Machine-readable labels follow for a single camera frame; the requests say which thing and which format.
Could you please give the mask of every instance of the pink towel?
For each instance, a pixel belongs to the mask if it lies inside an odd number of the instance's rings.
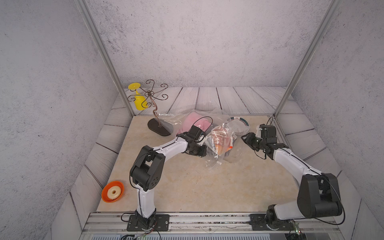
[[[192,112],[192,113],[188,114],[188,116],[185,118],[185,120],[183,122],[183,125],[177,131],[176,134],[179,134],[182,132],[188,132],[189,129],[192,127],[192,124],[194,122],[196,122],[197,119],[202,118],[202,117],[203,116],[201,116],[200,114],[198,114],[196,112]],[[202,118],[195,123],[195,126],[199,127],[203,131],[206,131],[210,125],[211,125],[210,118]]]

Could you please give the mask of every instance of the gray textured wall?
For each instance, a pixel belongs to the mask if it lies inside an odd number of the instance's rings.
[[[117,95],[73,0],[0,1],[0,239],[43,239]]]
[[[344,0],[293,96],[384,226],[384,1]]]
[[[330,0],[86,0],[124,85],[286,86]]]

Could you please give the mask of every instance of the transparent plastic bag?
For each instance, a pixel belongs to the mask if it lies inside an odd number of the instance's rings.
[[[194,107],[178,109],[172,114],[160,114],[159,120],[173,136],[188,132],[192,124],[205,131],[207,136],[201,141],[201,144],[207,145],[207,155],[204,160],[209,169],[217,164],[222,164],[224,160],[232,163],[240,159],[242,150],[239,146],[242,141],[240,136],[234,133],[236,127],[231,124],[230,116],[221,109],[199,111]]]
[[[199,111],[194,108],[195,106],[188,106],[185,107],[183,111],[179,109],[179,111],[172,114],[160,114],[159,121],[171,135],[176,136],[179,133],[188,132],[192,124],[199,118],[206,116],[212,118],[212,120],[210,118],[202,118],[195,123],[195,126],[200,127],[207,134],[212,130],[212,126],[221,125],[230,118],[229,115],[221,109]]]
[[[207,167],[212,169],[217,164],[221,164],[224,160],[226,152],[233,147],[233,141],[236,135],[233,130],[228,127],[228,123],[223,123],[220,126],[214,127],[207,134],[204,144],[207,145]]]
[[[194,107],[195,106],[190,106],[189,109],[187,108],[187,110],[175,111],[172,114],[160,114],[159,120],[161,124],[173,136],[176,136],[179,133],[188,132],[189,129],[192,127],[192,124],[194,124],[195,126],[205,131],[205,133],[207,134],[205,139],[201,141],[201,145],[207,145],[209,144],[209,142],[205,143],[205,141],[207,140],[208,135],[211,136],[212,130],[219,126],[226,126],[225,124],[228,123],[230,117],[221,109],[214,109],[212,111],[199,111],[194,109]],[[222,151],[218,149],[219,146],[224,147],[230,144],[230,142],[225,138],[225,136],[220,137],[219,132],[217,131],[214,131],[213,139],[215,139],[216,145],[213,143],[213,141],[210,143],[209,146],[207,145],[207,155],[204,157],[205,165],[209,169],[213,168],[218,162],[222,161],[224,158],[225,152],[222,153]]]

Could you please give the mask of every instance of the orange bowl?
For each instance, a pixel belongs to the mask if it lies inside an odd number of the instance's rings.
[[[107,196],[107,192],[108,192],[108,190],[109,190],[111,187],[113,187],[113,186],[118,186],[118,187],[121,188],[121,194],[120,194],[120,196],[119,196],[118,198],[116,198],[116,199],[110,199],[110,198],[108,198],[108,196]],[[121,182],[119,182],[119,181],[113,181],[113,182],[108,183],[108,184],[104,187],[103,191],[101,192],[101,199],[102,199],[104,202],[116,202],[116,201],[119,200],[119,198],[122,196],[123,192],[124,192],[124,185],[123,185]]]

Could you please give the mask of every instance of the robotic arm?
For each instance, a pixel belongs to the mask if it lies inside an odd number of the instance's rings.
[[[286,145],[277,143],[274,126],[259,125],[256,134],[250,132],[241,139],[252,150],[262,150],[265,156],[281,164],[300,185],[297,201],[268,207],[266,223],[271,229],[277,229],[289,219],[341,215],[342,204],[337,178],[311,167]]]
[[[144,146],[141,149],[130,176],[135,184],[133,187],[137,189],[138,206],[135,216],[145,229],[149,229],[155,222],[154,187],[159,183],[164,163],[178,153],[206,156],[207,146],[199,144],[204,137],[204,131],[192,126],[189,132],[178,134],[166,144],[154,148]],[[290,219],[341,215],[337,178],[309,166],[286,145],[277,143],[274,126],[259,125],[256,134],[250,132],[241,139],[252,150],[262,150],[266,156],[281,164],[300,184],[297,201],[268,207],[265,217],[268,227],[276,230]]]
[[[204,131],[193,125],[188,132],[178,134],[175,139],[166,144],[154,148],[144,146],[141,149],[129,174],[136,185],[133,187],[137,189],[139,204],[135,216],[145,229],[149,229],[155,222],[153,188],[159,183],[164,163],[179,153],[206,156],[207,146],[198,144],[199,140],[201,141],[205,136]]]

